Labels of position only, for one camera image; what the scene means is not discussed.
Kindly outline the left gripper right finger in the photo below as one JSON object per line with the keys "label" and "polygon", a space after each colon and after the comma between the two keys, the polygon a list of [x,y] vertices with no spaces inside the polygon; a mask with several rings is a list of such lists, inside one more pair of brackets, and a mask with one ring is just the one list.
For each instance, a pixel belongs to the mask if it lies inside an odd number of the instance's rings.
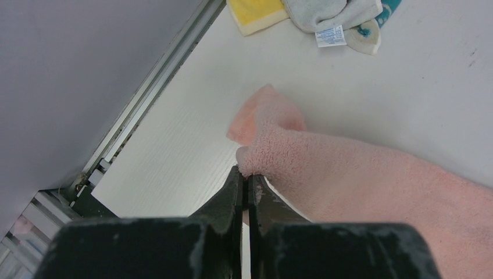
{"label": "left gripper right finger", "polygon": [[403,223],[312,223],[262,176],[248,178],[252,278],[440,278],[417,230]]}

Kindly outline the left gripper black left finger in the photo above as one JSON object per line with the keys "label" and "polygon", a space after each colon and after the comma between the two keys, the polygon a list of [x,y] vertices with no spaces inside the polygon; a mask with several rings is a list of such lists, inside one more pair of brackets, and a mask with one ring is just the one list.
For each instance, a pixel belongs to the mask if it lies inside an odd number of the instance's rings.
{"label": "left gripper black left finger", "polygon": [[243,177],[188,217],[94,218],[55,235],[35,278],[240,278]]}

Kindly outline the light pink towel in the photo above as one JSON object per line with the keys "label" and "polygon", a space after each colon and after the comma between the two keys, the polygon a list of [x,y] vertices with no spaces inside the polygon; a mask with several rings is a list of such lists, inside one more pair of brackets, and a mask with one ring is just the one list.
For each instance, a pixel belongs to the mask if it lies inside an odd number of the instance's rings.
{"label": "light pink towel", "polygon": [[413,155],[307,131],[271,85],[253,94],[227,137],[240,172],[260,174],[309,220],[414,226],[444,278],[492,277],[492,189]]}

